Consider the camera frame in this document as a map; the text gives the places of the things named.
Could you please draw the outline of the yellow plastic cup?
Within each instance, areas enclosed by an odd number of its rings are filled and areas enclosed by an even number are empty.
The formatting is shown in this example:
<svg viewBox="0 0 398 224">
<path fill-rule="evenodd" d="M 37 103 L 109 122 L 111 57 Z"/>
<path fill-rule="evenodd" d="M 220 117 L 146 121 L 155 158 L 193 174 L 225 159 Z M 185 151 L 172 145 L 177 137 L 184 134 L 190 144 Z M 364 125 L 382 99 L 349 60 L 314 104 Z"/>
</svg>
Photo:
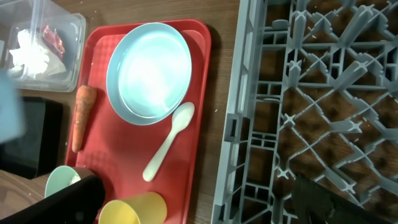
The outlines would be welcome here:
<svg viewBox="0 0 398 224">
<path fill-rule="evenodd" d="M 165 200 L 156 192 L 109 201 L 101 210 L 99 224 L 162 224 L 167 217 Z"/>
</svg>

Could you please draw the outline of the red snack wrapper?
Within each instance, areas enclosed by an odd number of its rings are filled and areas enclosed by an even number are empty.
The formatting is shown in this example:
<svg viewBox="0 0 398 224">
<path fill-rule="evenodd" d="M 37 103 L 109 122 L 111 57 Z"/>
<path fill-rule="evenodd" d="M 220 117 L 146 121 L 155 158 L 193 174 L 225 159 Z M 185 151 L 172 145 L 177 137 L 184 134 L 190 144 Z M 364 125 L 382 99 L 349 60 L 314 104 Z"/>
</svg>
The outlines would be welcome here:
<svg viewBox="0 0 398 224">
<path fill-rule="evenodd" d="M 63 60 L 65 55 L 65 48 L 63 41 L 57 33 L 57 30 L 52 30 L 48 24 L 40 28 L 40 34 L 44 44 L 60 59 Z"/>
</svg>

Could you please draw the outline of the green bowl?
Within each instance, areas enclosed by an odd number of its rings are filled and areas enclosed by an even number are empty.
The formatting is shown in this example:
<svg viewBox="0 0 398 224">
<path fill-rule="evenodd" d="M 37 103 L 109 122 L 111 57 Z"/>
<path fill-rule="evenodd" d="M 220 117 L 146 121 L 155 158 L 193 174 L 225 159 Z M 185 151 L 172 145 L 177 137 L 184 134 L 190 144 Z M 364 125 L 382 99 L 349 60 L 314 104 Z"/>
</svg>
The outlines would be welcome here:
<svg viewBox="0 0 398 224">
<path fill-rule="evenodd" d="M 86 167 L 59 166 L 55 168 L 45 186 L 45 198 L 94 173 Z"/>
</svg>

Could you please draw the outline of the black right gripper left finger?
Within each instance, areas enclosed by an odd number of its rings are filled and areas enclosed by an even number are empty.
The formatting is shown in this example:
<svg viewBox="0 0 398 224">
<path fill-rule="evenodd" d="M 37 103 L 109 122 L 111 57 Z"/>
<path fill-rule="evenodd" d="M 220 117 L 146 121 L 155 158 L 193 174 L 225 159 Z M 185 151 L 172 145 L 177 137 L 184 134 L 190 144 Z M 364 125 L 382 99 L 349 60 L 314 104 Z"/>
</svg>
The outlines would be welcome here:
<svg viewBox="0 0 398 224">
<path fill-rule="evenodd" d="M 57 193 L 3 218 L 3 224 L 93 223 L 105 200 L 102 180 L 90 175 Z"/>
</svg>

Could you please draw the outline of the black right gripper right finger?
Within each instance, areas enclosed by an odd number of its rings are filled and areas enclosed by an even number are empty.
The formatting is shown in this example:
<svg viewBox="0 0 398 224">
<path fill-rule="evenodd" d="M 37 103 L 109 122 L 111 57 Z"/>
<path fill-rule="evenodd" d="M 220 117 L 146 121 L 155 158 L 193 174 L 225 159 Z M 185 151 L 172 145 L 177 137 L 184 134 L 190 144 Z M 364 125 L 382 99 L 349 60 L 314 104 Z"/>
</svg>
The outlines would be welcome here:
<svg viewBox="0 0 398 224">
<path fill-rule="evenodd" d="M 295 180 L 292 200 L 303 224 L 390 224 L 301 175 Z"/>
</svg>

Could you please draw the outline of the white napkin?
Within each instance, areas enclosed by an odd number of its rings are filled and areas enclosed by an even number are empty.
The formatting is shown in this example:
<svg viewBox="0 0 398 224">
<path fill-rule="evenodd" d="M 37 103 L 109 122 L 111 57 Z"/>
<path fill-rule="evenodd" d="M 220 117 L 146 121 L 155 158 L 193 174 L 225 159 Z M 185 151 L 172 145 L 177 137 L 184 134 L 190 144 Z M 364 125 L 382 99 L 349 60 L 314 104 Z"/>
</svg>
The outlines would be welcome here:
<svg viewBox="0 0 398 224">
<path fill-rule="evenodd" d="M 13 67 L 10 74 L 16 76 L 27 69 L 26 75 L 33 80 L 45 80 L 59 73 L 67 71 L 63 62 L 43 43 L 34 37 L 31 41 L 30 32 L 24 29 L 18 32 L 18 49 L 12 49 Z"/>
</svg>

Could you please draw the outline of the orange carrot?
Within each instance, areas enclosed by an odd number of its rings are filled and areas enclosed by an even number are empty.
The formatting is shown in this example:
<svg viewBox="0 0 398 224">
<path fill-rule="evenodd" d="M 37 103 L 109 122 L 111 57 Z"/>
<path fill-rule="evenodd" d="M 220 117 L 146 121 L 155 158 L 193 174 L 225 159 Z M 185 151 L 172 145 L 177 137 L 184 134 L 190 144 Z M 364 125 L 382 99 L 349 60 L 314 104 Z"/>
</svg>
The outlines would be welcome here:
<svg viewBox="0 0 398 224">
<path fill-rule="evenodd" d="M 72 135 L 73 152 L 78 152 L 82 148 L 86 125 L 95 101 L 96 90 L 93 87 L 87 85 L 79 87 L 75 100 L 75 119 Z"/>
</svg>

